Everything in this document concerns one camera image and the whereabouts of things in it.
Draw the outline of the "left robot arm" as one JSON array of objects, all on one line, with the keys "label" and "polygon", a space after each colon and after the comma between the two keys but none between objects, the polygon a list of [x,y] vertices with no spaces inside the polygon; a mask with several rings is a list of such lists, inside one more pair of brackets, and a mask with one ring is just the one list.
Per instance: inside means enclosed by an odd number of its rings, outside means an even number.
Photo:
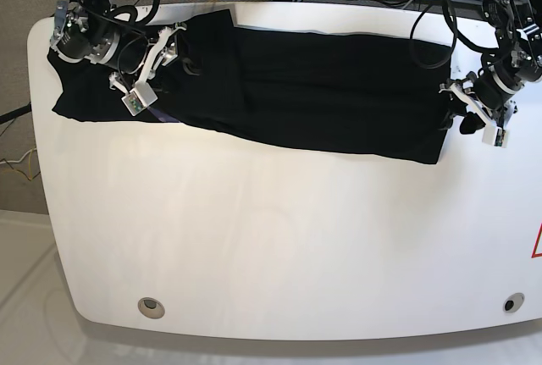
[{"label": "left robot arm", "polygon": [[442,85],[452,101],[445,126],[460,116],[462,134],[491,132],[501,147],[517,111],[513,97],[525,84],[541,80],[541,0],[482,0],[482,17],[495,31],[496,47],[482,47],[463,35],[452,1],[440,4],[452,41],[478,53],[481,60],[478,71]]}]

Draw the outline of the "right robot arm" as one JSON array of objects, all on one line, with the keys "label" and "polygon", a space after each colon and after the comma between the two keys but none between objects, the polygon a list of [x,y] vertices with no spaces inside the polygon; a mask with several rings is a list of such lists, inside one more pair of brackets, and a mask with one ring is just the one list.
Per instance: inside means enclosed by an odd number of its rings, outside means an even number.
[{"label": "right robot arm", "polygon": [[184,23],[150,27],[160,0],[152,0],[148,13],[140,16],[134,5],[115,6],[111,0],[58,0],[54,13],[52,50],[65,62],[87,60],[114,70],[115,79],[152,79],[156,70],[181,62],[189,75],[200,68],[187,56],[180,35]]}]

